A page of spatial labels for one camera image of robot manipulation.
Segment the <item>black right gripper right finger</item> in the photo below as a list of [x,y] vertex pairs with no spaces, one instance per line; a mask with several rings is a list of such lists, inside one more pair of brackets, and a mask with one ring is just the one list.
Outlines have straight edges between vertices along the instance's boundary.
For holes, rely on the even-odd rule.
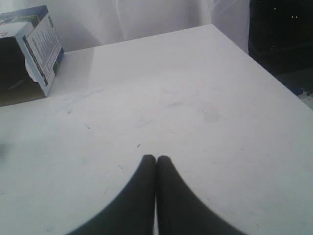
[[167,156],[157,160],[156,210],[160,235],[242,234],[192,192]]

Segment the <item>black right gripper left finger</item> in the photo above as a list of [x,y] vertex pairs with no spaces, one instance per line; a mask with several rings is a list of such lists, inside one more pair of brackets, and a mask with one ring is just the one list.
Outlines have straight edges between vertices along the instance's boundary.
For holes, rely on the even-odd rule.
[[142,157],[132,178],[95,217],[71,235],[152,235],[155,219],[156,158]]

